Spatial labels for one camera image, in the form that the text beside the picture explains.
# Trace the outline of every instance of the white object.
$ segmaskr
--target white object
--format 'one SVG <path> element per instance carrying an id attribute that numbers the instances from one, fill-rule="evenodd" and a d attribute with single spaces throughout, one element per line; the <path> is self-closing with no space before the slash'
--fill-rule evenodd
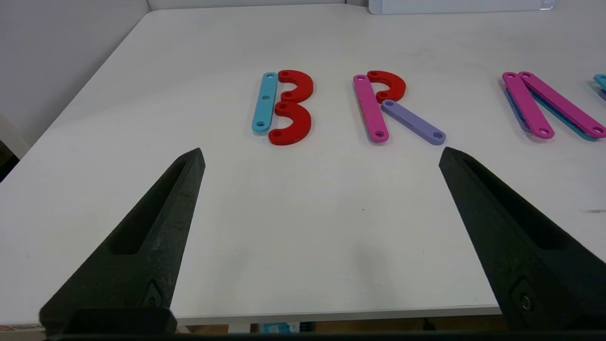
<path id="1" fill-rule="evenodd" d="M 498 313 L 438 168 L 442 148 L 389 116 L 389 142 L 368 142 L 351 79 L 373 69 L 405 79 L 400 103 L 443 129 L 445 145 L 606 259 L 606 214 L 581 211 L 606 209 L 596 186 L 605 142 L 550 113 L 556 136 L 530 141 L 500 85 L 505 71 L 532 71 L 604 121 L 588 83 L 604 66 L 604 8 L 407 20 L 344 4 L 148 14 L 0 183 L 0 324 L 36 322 L 196 147 L 207 167 L 171 305 L 180 325 Z M 283 69 L 313 78 L 301 103 L 313 126 L 278 147 L 250 122 L 261 75 Z"/>
<path id="2" fill-rule="evenodd" d="M 368 0 L 372 14 L 516 12 L 550 10 L 557 0 Z"/>

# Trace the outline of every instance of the pink bar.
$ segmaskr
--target pink bar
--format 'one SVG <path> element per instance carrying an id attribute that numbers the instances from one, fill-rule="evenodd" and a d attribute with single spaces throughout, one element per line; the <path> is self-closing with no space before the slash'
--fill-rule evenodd
<path id="1" fill-rule="evenodd" d="M 503 81 L 532 134 L 539 138 L 552 138 L 553 129 L 526 88 L 522 77 L 514 72 L 505 72 Z"/>
<path id="2" fill-rule="evenodd" d="M 357 75 L 353 78 L 353 86 L 356 89 L 358 103 L 362 110 L 362 117 L 368 137 L 372 142 L 383 143 L 389 139 L 389 132 L 383 120 L 383 114 L 375 97 L 375 91 L 366 75 Z"/>
<path id="3" fill-rule="evenodd" d="M 536 92 L 545 102 L 553 106 L 560 114 L 566 116 L 572 123 L 593 138 L 606 137 L 606 127 L 587 115 L 583 110 L 553 90 L 549 85 L 530 72 L 519 73 L 523 82 Z"/>

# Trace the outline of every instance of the screw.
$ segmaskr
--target screw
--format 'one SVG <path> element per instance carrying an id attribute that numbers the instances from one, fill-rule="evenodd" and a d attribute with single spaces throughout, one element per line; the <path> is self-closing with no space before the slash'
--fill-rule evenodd
<path id="1" fill-rule="evenodd" d="M 532 310 L 532 301 L 528 298 L 528 296 L 523 295 L 521 298 L 522 308 L 525 310 Z"/>

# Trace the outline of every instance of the white wall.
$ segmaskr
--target white wall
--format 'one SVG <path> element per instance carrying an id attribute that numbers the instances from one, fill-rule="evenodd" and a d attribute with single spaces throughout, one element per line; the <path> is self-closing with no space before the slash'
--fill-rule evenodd
<path id="1" fill-rule="evenodd" d="M 146 0 L 0 0 L 0 140 L 13 152 L 36 142 L 148 11 Z"/>

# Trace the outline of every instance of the red curved piece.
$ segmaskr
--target red curved piece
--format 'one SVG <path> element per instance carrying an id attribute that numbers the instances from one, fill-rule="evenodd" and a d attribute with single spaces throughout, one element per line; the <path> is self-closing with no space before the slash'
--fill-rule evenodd
<path id="1" fill-rule="evenodd" d="M 282 92 L 280 99 L 283 101 L 300 103 L 305 101 L 313 93 L 313 81 L 306 73 L 297 70 L 282 70 L 278 72 L 278 80 L 282 83 L 293 83 L 297 85 L 294 90 Z"/>
<path id="2" fill-rule="evenodd" d="M 297 143 L 307 136 L 311 129 L 311 116 L 307 109 L 293 102 L 276 103 L 276 115 L 288 117 L 293 123 L 286 128 L 269 132 L 269 141 L 277 146 Z"/>
<path id="3" fill-rule="evenodd" d="M 377 102 L 384 100 L 399 101 L 406 92 L 406 83 L 397 75 L 387 71 L 372 70 L 366 74 L 372 83 L 381 83 L 389 86 L 389 90 L 377 92 Z"/>

